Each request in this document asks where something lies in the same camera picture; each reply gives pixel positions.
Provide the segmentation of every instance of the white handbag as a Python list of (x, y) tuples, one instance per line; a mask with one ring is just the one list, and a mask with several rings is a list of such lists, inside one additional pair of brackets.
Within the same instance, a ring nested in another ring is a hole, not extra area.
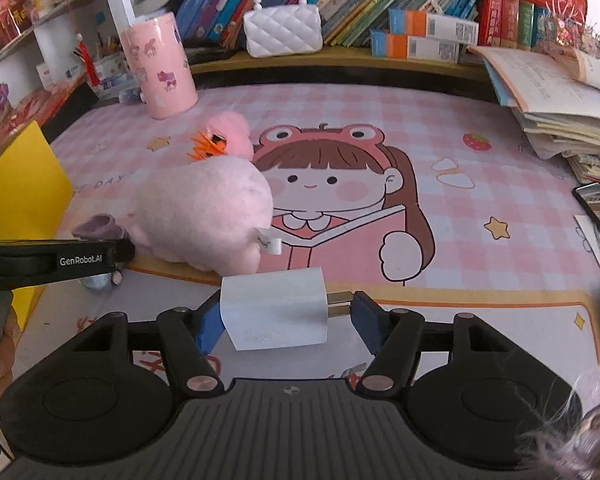
[(299, 0), (298, 5), (262, 8), (253, 0), (253, 10), (244, 15), (247, 52), (251, 57), (310, 54), (322, 48), (318, 7)]

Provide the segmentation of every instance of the shelf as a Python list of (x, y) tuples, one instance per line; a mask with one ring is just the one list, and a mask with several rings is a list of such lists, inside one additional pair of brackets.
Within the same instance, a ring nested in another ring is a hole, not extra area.
[(45, 14), (42, 18), (37, 20), (32, 27), (29, 27), (24, 33), (17, 37), (15, 40), (11, 41), (4, 49), (0, 51), (0, 62), (5, 58), (9, 57), (11, 54), (22, 48), (23, 46), (28, 45), (34, 39), (32, 36), (33, 31), (49, 22), (50, 20), (61, 16), (65, 12), (68, 12), (71, 7), (83, 7), (88, 5), (93, 0), (62, 0), (60, 4), (50, 10), (47, 14)]
[(408, 72), (426, 72), (481, 82), (490, 81), (489, 75), (483, 66), (463, 66), (439, 61), (372, 57), (371, 50), (368, 48), (344, 48), (342, 46), (326, 46), (320, 52), (302, 56), (254, 58), (249, 56), (247, 52), (237, 52), (229, 59), (200, 63), (192, 65), (190, 68), (191, 73), (196, 75), (209, 72), (293, 66), (383, 68)]

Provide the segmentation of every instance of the pink cylinder container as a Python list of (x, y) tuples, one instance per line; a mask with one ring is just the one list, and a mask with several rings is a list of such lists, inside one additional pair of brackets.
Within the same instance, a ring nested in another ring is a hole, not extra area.
[(151, 117), (164, 119), (198, 102), (172, 12), (136, 23), (120, 34), (120, 41)]

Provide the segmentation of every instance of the cartoon open book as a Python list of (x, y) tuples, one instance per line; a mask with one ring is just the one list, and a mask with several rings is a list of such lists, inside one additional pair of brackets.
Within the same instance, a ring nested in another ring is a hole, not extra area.
[(325, 281), (386, 283), (380, 248), (387, 233), (405, 229), (405, 207), (395, 205), (354, 220), (333, 217), (322, 231), (307, 225), (290, 229), (277, 216), (272, 236), (282, 239), (282, 254), (262, 254), (258, 272), (321, 267)]

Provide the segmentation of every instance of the red tassel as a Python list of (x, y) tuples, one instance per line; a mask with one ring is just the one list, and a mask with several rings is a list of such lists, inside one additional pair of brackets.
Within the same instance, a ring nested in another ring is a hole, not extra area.
[(87, 69), (87, 74), (89, 76), (89, 81), (92, 86), (97, 86), (100, 84), (100, 79), (98, 78), (98, 73), (96, 72), (96, 67), (91, 60), (91, 56), (89, 56), (89, 51), (87, 50), (87, 46), (84, 44), (82, 40), (82, 35), (77, 35), (78, 39), (78, 51), (80, 51), (80, 55), (82, 56), (82, 61), (84, 66)]

